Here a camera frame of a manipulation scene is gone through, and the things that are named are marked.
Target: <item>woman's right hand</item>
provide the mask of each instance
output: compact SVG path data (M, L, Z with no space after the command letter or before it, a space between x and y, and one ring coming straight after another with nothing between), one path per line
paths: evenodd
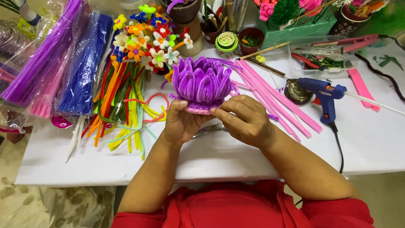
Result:
M211 108L210 111L237 140L260 150L273 145L273 124L267 116L266 108L257 100L247 95L238 95L225 101L220 108Z

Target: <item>green container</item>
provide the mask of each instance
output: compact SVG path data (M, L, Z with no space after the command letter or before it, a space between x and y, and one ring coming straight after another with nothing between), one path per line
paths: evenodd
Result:
M304 17L297 22L293 22L292 25L286 27L283 31L280 31L280 26L273 24L271 18L264 22L257 17L255 27L264 33L264 41L260 49L274 46L294 37L326 35L336 23L336 18L332 15L329 20L322 18L315 24L312 21L313 17Z

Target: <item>white table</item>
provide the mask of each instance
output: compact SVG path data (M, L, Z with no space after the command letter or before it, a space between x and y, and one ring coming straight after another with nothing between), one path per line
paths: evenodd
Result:
M195 59L200 56L218 57L215 49L212 48L203 50ZM405 65L405 58L398 60ZM287 77L291 77L288 62L283 57L268 64L285 72ZM253 68L274 87L266 71L256 66ZM393 76L401 90L405 92L404 73L397 66L390 63L381 70ZM404 103L399 100L393 88L389 87L391 85L389 81L372 74L361 61L359 61L358 71L376 101L405 112ZM236 72L232 73L231 78L242 82ZM278 84L285 85L284 79L277 76L275 78ZM167 84L163 91L160 90L163 81L162 76L153 75L147 86L145 97L156 92L165 94L172 92L171 84ZM340 84L346 86L348 91L356 93L350 79L332 79L332 81L332 85ZM254 97L246 90L241 89L240 92ZM165 105L163 98L158 97L151 102L151 107L155 110L160 110L160 105ZM405 117L383 108L376 113L364 108L359 100L348 96L335 100L335 105L337 116L335 122L344 153L343 173L345 175L405 170ZM320 123L320 106L309 103L301 109ZM296 127L290 125L302 139L304 146L334 168L340 167L339 150L335 136L329 127L322 125L324 130L318 134L305 125L312 133L311 139L307 139ZM148 126L158 136L164 128L164 123L152 123ZM93 138L85 138L80 149L72 154L68 163L65 163L73 130L74 127L62 130L52 126L49 121L38 121L15 183L61 187L127 185L143 164L138 151L128 153L127 143L123 143L117 150L111 152L103 142L95 148ZM106 135L105 139L112 139L116 134L117 131L112 132ZM143 130L142 134L147 154L154 140L146 131ZM237 141L222 131L210 133L186 143L181 150L176 173L176 181L179 183L273 178L279 178L279 174L259 150Z

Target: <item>flower bouquet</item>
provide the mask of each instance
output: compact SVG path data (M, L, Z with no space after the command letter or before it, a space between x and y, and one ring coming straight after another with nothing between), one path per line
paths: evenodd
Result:
M139 14L130 16L132 21L128 25L124 15L114 21L114 30L122 31L113 41L113 66L118 66L119 62L140 62L146 70L154 73L169 72L173 64L179 62L179 52L176 49L182 45L186 45L187 49L193 48L189 28L184 28L181 34L173 34L169 29L175 25L163 15L161 6L144 5L139 9ZM176 45L177 37L184 40Z

